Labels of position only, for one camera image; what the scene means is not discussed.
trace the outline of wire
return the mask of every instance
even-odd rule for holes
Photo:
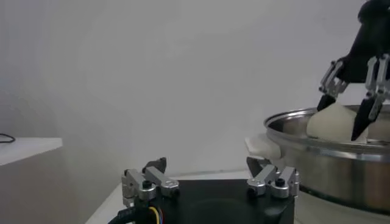
[[[156,210],[155,207],[149,207],[150,210],[152,210],[154,212],[154,214],[156,215],[156,224],[160,224],[160,216],[158,214],[158,211]]]
[[[7,135],[7,134],[0,133],[0,136],[4,136],[4,137],[9,138],[8,141],[0,141],[0,143],[13,143],[16,140],[14,137]]]
[[[158,213],[160,213],[160,224],[164,223],[164,218],[163,218],[163,211],[161,208],[158,208]]]

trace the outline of yellow cable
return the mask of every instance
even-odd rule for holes
[[[160,216],[158,215],[157,209],[155,209],[154,207],[149,207],[149,209],[152,210],[154,212],[154,214],[156,215],[156,223],[160,224]]]

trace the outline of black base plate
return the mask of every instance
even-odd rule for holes
[[[294,198],[247,196],[246,180],[179,180],[180,197],[157,197],[164,224],[293,224]]]

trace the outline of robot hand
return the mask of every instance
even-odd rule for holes
[[[367,94],[355,118],[352,141],[375,122],[383,102],[390,99],[390,0],[367,1],[358,18],[361,27],[349,54],[333,61],[321,80],[324,95],[317,106],[320,111],[336,102],[349,83],[365,83]]]

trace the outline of gray wall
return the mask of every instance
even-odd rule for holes
[[[266,116],[317,104],[363,2],[1,0],[1,129],[63,138],[81,221],[149,159],[243,168]]]

